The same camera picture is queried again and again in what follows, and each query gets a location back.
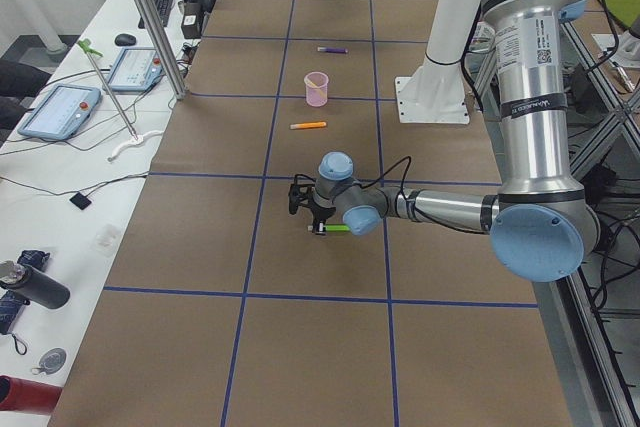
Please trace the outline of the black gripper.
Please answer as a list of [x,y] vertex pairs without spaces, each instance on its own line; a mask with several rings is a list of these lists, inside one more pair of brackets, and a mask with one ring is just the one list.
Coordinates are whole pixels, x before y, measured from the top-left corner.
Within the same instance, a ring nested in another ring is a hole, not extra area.
[[288,211],[295,215],[300,208],[309,210],[314,220],[320,220],[323,208],[314,200],[315,179],[306,174],[295,174],[288,190]]

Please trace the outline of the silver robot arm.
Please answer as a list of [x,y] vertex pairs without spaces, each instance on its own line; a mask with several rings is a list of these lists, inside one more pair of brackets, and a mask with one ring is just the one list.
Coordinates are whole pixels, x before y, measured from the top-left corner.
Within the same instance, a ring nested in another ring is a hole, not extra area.
[[578,18],[586,0],[439,0],[423,64],[396,81],[405,123],[456,123],[464,118],[461,70],[478,21],[493,30],[506,174],[496,195],[476,196],[364,185],[352,159],[327,153],[317,177],[295,182],[289,210],[306,208],[321,231],[340,215],[364,235],[387,217],[432,222],[488,235],[512,273],[553,282],[575,272],[595,247],[600,228],[569,166],[567,99],[560,26]]

